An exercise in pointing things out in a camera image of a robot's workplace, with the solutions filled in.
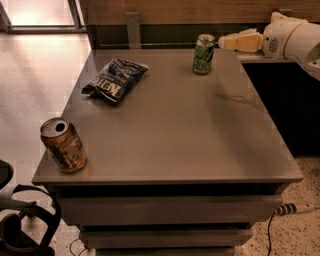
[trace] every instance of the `snack bag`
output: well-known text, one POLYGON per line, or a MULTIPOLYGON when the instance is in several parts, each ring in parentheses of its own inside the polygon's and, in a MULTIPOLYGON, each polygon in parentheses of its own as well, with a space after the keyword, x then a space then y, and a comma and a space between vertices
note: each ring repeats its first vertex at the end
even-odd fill
POLYGON ((81 90, 81 94, 102 96, 108 104, 117 106, 148 69, 146 65, 115 59, 81 90))

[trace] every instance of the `chair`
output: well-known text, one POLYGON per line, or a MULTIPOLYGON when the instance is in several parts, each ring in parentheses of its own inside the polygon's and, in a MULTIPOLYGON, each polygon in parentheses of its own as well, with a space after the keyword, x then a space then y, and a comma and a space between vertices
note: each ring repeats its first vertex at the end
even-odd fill
POLYGON ((0 212, 15 210, 18 214, 8 214, 0 221, 0 255, 2 256, 54 256, 53 248, 49 246, 60 220, 61 208, 55 198, 44 190, 34 186, 7 185, 13 176, 12 167, 0 160, 0 212), (15 200, 12 195, 23 191, 38 191, 52 199, 55 213, 39 207, 35 202, 15 200), (47 224, 47 230, 41 242, 37 244, 21 229, 24 217, 37 217, 47 224))

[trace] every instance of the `floor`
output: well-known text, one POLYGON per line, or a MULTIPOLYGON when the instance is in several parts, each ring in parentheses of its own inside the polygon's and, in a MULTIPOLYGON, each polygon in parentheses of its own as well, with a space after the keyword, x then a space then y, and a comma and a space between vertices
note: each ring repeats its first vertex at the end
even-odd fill
MULTIPOLYGON (((0 33, 0 158, 15 170, 11 183, 31 184, 45 150, 40 141, 40 126, 61 115, 89 52, 89 42, 84 34, 0 33)), ((292 184, 283 193, 284 202, 320 207, 320 157, 298 157, 295 160, 305 179, 292 184)), ((37 200, 40 205, 48 207, 42 196, 28 194, 19 197, 37 200)), ((236 248, 236 256, 267 255, 267 226, 268 221, 256 224, 254 236, 236 248)), ((41 238, 44 229, 41 223, 33 220, 24 228, 36 240, 41 238)), ((51 243, 56 255, 79 255, 84 247, 77 237, 77 228, 62 221, 51 243)), ((320 255, 320 209, 276 216, 271 224, 271 241, 270 255, 320 255)), ((81 256, 88 255, 95 255, 94 250, 81 253, 81 256)))

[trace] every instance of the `wall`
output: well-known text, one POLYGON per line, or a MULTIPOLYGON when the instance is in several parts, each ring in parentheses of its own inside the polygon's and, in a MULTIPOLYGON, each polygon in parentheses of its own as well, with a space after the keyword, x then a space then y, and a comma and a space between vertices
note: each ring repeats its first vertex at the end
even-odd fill
POLYGON ((272 9, 320 21, 319 0, 80 0, 86 24, 123 25, 125 12, 140 13, 141 24, 268 23, 272 9))
POLYGON ((248 28, 263 33, 277 8, 320 22, 320 0, 80 0, 80 4, 93 49, 129 47, 126 12, 139 12, 142 48, 194 47, 200 33, 216 38, 248 28))

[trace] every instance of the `soda can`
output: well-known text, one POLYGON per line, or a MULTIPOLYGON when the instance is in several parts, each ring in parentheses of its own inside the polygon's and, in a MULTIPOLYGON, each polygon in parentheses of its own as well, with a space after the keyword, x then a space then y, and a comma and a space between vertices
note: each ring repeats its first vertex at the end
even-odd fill
POLYGON ((208 74, 211 69, 213 53, 214 36, 209 34, 199 35, 193 58, 193 72, 198 75, 208 74))
POLYGON ((72 173, 87 162, 82 142, 72 123, 57 117, 46 121, 40 128, 41 140, 61 170, 72 173))

